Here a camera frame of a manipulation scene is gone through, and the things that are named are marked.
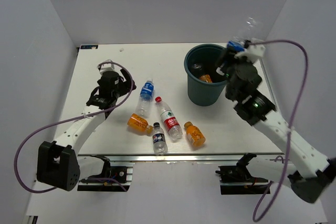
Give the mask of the tall blue label water bottle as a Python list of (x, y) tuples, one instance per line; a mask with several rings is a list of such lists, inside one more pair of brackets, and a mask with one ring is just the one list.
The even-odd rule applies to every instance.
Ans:
[(150, 107), (154, 93), (154, 83), (152, 78), (148, 78), (140, 90), (136, 114), (147, 118), (150, 114)]

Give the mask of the small blue label bottle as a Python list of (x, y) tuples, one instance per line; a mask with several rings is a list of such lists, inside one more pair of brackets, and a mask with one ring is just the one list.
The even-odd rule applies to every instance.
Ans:
[(204, 66), (202, 63), (195, 63), (191, 65), (191, 71), (198, 71), (198, 72), (202, 72), (204, 71)]

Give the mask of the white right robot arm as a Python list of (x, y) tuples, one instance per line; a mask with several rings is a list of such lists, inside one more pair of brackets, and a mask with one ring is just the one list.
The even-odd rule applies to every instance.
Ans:
[(217, 73), (226, 79), (225, 97), (236, 104), (237, 115), (268, 137), (287, 155), (283, 164), (247, 153), (232, 170), (231, 180), (250, 181), (253, 177), (284, 183), (303, 201), (314, 203), (335, 180), (335, 159), (320, 153), (303, 139), (262, 93), (262, 82), (253, 62), (231, 47), (222, 50)]

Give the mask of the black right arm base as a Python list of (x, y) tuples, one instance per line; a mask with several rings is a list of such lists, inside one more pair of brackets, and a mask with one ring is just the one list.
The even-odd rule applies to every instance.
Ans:
[(219, 166), (215, 173), (220, 180), (221, 195), (262, 195), (270, 194), (269, 181), (253, 177), (247, 170), (249, 162), (256, 158), (256, 154), (245, 154), (236, 165)]

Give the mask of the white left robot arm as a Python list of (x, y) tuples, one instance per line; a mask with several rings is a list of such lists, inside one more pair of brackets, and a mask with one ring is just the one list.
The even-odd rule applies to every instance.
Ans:
[(78, 154), (95, 129), (120, 106), (118, 98), (128, 98), (136, 86), (125, 69), (116, 72), (104, 64), (99, 70), (98, 86), (91, 92), (81, 116), (62, 135), (40, 145), (37, 162), (40, 183), (71, 191), (83, 179), (104, 182), (110, 178), (111, 168), (106, 157), (78, 158)]

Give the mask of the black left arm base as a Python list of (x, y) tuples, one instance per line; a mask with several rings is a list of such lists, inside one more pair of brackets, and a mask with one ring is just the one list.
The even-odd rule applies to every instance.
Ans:
[(129, 190), (133, 165), (114, 162), (100, 155), (78, 158), (80, 177), (77, 191), (126, 192)]

